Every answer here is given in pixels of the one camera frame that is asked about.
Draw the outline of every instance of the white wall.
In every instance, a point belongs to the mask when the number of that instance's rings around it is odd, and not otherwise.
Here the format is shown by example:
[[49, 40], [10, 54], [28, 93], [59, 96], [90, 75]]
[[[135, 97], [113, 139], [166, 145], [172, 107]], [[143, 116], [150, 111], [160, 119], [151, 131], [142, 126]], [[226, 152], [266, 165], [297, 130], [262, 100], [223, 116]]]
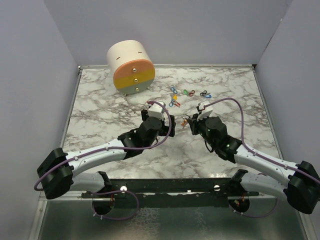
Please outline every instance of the white wall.
[[[285, 159], [320, 173], [320, 1], [294, 0], [259, 61], [257, 79]], [[320, 204], [311, 215], [320, 238]]]
[[256, 64], [286, 0], [44, 0], [79, 65], [138, 40], [157, 64]]
[[59, 146], [77, 65], [42, 0], [0, 2], [0, 238], [28, 238], [37, 168]]

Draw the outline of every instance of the cylindrical container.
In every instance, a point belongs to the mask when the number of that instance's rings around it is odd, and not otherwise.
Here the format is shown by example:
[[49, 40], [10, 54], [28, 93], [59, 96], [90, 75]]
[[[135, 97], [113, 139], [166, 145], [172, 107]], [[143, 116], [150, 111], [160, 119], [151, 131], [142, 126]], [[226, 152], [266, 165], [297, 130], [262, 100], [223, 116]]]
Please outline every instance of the cylindrical container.
[[106, 53], [106, 60], [113, 73], [114, 86], [123, 94], [142, 92], [155, 79], [155, 66], [138, 41], [116, 43]]

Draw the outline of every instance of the white screw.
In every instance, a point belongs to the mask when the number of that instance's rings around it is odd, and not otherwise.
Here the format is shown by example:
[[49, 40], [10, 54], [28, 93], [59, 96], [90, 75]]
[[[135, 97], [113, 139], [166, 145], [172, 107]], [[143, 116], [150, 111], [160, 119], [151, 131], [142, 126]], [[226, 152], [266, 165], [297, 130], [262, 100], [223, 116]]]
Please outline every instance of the white screw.
[[125, 192], [124, 191], [127, 191], [128, 189], [127, 189], [127, 187], [126, 186], [122, 186], [122, 187], [120, 187], [120, 190], [122, 191], [122, 193], [124, 194]]
[[220, 191], [220, 186], [219, 185], [214, 185], [213, 190], [215, 190], [216, 192]]

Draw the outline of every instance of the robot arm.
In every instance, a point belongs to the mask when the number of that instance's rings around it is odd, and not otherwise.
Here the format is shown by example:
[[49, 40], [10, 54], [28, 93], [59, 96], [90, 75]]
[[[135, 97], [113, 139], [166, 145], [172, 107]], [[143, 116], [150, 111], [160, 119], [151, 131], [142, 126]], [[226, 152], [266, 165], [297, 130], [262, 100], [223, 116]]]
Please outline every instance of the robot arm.
[[286, 199], [293, 208], [311, 214], [319, 201], [320, 188], [299, 171], [320, 180], [314, 167], [306, 161], [300, 164], [284, 161], [245, 145], [228, 135], [227, 126], [219, 117], [210, 117], [213, 108], [208, 105], [209, 101], [201, 102], [197, 107], [198, 113], [187, 119], [191, 133], [200, 134], [205, 144], [211, 146], [210, 152], [214, 151], [223, 160], [248, 166], [265, 175], [242, 171], [238, 177], [243, 189]]
[[68, 191], [110, 191], [112, 185], [106, 173], [84, 172], [105, 163], [137, 156], [148, 149], [158, 136], [175, 135], [175, 117], [170, 115], [170, 130], [165, 125], [164, 109], [160, 105], [153, 104], [148, 110], [142, 110], [141, 116], [143, 122], [139, 128], [108, 143], [66, 153], [62, 148], [54, 149], [37, 169], [46, 198], [55, 199]]

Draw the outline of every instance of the marble surface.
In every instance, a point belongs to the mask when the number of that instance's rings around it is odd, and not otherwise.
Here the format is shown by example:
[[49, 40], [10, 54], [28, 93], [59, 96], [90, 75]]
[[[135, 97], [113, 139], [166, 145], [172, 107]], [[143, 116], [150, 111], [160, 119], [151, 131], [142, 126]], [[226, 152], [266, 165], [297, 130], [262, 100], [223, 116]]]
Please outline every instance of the marble surface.
[[[255, 149], [279, 157], [270, 124], [263, 106], [258, 86], [250, 67], [243, 68], [157, 68], [153, 84], [144, 92], [123, 96], [113, 85], [109, 69], [84, 69], [64, 151], [79, 151], [107, 143], [120, 134], [137, 128], [141, 110], [146, 101], [157, 100], [167, 104], [170, 114], [176, 117], [176, 135], [159, 147], [145, 150], [141, 155], [123, 161], [111, 162], [88, 170], [106, 172], [110, 178], [223, 178], [232, 177], [245, 166], [220, 159], [209, 153], [204, 140], [192, 136], [189, 126], [181, 126], [185, 114], [197, 112], [199, 102], [206, 100], [199, 95], [203, 90], [211, 93], [211, 101], [225, 97], [237, 99], [244, 111], [244, 139]], [[181, 107], [168, 107], [172, 93], [178, 90]], [[195, 90], [192, 97], [183, 90]], [[213, 106], [211, 116], [219, 116], [227, 125], [228, 134], [241, 137], [240, 111], [232, 101]]]

